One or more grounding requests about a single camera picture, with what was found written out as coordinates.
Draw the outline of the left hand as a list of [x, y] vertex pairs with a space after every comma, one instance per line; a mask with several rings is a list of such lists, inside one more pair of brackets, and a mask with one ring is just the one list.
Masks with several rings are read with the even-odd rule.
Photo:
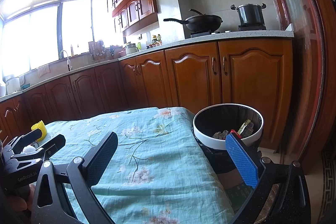
[[31, 211], [34, 199], [35, 185], [30, 184], [30, 193], [26, 199], [19, 196], [6, 196], [9, 205], [14, 211]]

